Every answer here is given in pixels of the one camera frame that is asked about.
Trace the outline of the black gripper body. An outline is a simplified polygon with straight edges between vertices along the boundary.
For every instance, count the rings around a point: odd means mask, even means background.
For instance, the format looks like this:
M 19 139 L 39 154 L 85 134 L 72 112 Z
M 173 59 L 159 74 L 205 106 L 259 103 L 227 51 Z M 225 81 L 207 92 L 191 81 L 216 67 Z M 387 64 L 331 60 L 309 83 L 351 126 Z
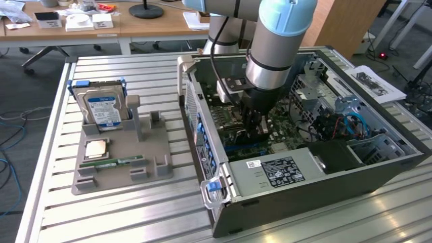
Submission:
M 268 114 L 273 109 L 281 89 L 264 90 L 260 88 L 251 88 L 244 90 L 241 97 L 241 109 L 256 111 L 260 114 Z

